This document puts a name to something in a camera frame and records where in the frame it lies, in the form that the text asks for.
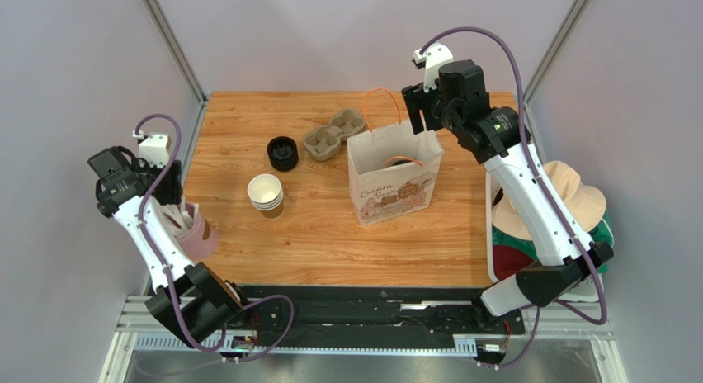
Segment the paper takeout bag orange handles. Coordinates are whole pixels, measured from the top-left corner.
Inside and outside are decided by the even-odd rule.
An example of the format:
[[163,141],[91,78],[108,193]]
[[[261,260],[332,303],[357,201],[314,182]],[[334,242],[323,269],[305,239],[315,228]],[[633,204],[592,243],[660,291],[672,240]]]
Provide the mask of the paper takeout bag orange handles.
[[[373,92],[385,92],[394,102],[398,119],[374,126],[366,113]],[[429,207],[444,149],[433,131],[413,133],[394,94],[380,87],[367,92],[361,114],[367,130],[347,139],[349,195],[360,226],[373,225]],[[413,163],[386,167],[391,159]]]

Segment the single black cup lid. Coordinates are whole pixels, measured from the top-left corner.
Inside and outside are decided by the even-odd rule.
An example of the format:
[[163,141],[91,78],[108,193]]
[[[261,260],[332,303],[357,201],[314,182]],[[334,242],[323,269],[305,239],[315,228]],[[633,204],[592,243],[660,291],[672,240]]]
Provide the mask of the single black cup lid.
[[395,166],[403,165],[406,163],[413,163],[413,160],[406,159],[406,158],[391,159],[390,161],[388,161],[386,163],[385,166],[388,168],[388,167],[395,167]]

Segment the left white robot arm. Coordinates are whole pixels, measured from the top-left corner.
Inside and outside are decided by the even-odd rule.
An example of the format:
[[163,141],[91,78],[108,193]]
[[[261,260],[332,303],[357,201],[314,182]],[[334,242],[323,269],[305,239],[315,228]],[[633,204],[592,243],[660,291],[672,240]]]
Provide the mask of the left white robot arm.
[[204,341],[223,331],[246,299],[204,263],[190,260],[167,228],[161,203],[178,202],[182,195],[179,161],[157,168],[113,146],[87,163],[98,176],[97,209],[127,231],[149,269],[154,288],[146,302],[149,313],[190,348],[213,352],[222,347],[207,347]]

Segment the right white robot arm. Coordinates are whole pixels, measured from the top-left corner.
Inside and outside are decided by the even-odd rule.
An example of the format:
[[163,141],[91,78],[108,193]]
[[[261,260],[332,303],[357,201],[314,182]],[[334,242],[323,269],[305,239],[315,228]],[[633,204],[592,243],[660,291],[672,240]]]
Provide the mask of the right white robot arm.
[[498,180],[536,246],[536,262],[473,298],[479,316],[494,321],[528,305],[545,307],[595,277],[613,258],[611,246],[594,241],[547,183],[534,148],[523,141],[527,132],[518,113],[491,106],[483,70],[472,60],[413,62],[425,71],[422,83],[402,91],[414,134],[449,130]]

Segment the stack of paper cups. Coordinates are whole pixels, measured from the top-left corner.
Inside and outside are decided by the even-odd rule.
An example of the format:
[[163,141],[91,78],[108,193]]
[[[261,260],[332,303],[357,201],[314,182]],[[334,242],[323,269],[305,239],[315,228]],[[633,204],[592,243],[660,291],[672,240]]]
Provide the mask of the stack of paper cups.
[[280,180],[272,174],[260,174],[248,184],[247,194],[256,210],[268,219],[279,218],[285,209]]

